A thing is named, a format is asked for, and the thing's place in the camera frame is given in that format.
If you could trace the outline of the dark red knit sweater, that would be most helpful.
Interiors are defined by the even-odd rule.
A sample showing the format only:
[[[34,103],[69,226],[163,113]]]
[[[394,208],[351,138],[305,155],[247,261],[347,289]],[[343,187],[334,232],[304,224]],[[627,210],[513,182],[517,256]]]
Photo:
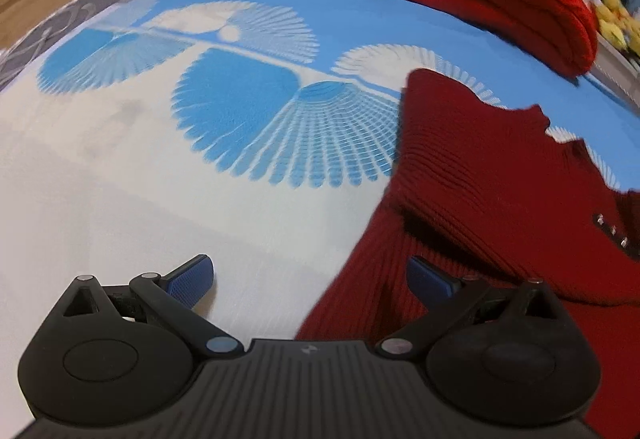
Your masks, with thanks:
[[[298,337],[376,343],[420,318],[412,256],[497,287],[540,277],[602,367],[587,423],[637,437],[639,196],[608,188],[585,142],[548,127],[538,106],[503,110],[445,75],[411,72],[390,183]]]

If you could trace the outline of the blue white patterned bedsheet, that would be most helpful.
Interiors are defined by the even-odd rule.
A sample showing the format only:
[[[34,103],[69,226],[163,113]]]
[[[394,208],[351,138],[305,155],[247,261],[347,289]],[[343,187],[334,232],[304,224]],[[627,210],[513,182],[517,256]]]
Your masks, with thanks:
[[[406,0],[83,0],[17,48],[1,89],[1,433],[17,363],[66,285],[212,257],[202,311],[292,337],[392,172],[401,90],[427,68],[537,104],[605,182],[639,185],[639,120],[487,31]]]

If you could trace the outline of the yellow plush toy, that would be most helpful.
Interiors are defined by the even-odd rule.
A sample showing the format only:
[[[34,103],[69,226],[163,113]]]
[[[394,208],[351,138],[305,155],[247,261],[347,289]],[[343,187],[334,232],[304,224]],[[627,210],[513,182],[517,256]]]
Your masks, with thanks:
[[[639,55],[639,19],[633,17],[622,0],[591,0],[600,35],[618,52]]]

